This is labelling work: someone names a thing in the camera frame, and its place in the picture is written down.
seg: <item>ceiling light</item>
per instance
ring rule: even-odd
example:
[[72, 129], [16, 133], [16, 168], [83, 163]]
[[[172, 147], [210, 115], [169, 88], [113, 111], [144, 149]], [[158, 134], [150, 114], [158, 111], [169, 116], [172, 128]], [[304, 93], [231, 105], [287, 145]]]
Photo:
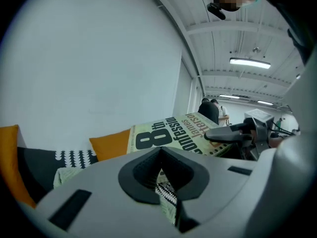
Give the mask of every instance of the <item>ceiling light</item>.
[[273, 103], [265, 102], [265, 101], [258, 101], [258, 103], [265, 104], [265, 105], [269, 105], [269, 106], [274, 105]]
[[220, 97], [225, 97], [225, 98], [232, 98], [232, 99], [239, 99], [240, 97], [237, 97], [237, 96], [230, 96], [230, 95], [223, 95], [223, 94], [220, 94], [219, 95]]
[[230, 58], [231, 64], [239, 64], [239, 65], [248, 65], [248, 66], [255, 66], [260, 67], [263, 69], [269, 69], [271, 64], [268, 62], [263, 61], [256, 61], [252, 59], [243, 59], [243, 58]]

